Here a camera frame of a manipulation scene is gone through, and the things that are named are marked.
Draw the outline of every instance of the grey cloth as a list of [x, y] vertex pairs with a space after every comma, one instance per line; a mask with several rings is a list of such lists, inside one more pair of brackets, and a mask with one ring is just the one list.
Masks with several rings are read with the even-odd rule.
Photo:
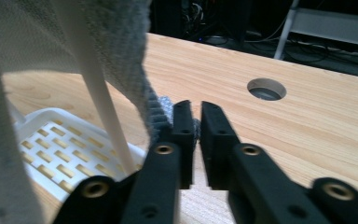
[[[150, 134], [170, 125], [142, 67], [148, 0], [81, 1], [105, 79], [134, 103]], [[0, 0], [0, 72], [77, 67], [47, 0]], [[0, 83], [0, 222], [42, 223]]]

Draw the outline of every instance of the wooden table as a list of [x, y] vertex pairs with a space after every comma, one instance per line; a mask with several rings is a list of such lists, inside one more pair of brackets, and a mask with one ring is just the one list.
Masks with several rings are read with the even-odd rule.
[[[358, 188], [358, 77], [159, 35], [149, 35], [145, 69], [159, 95], [190, 100], [195, 118], [201, 101], [221, 105], [241, 141], [263, 147], [294, 181], [309, 186], [314, 178], [332, 176]], [[259, 77], [282, 83], [286, 96], [255, 98], [247, 84]], [[79, 75], [23, 72], [4, 82], [23, 114], [55, 106], [102, 127]], [[146, 148], [134, 106], [110, 92], [127, 140]], [[181, 222], [231, 223], [225, 192], [206, 187], [200, 151], [195, 154], [195, 185], [182, 192]], [[51, 220], [60, 203], [34, 187]]]

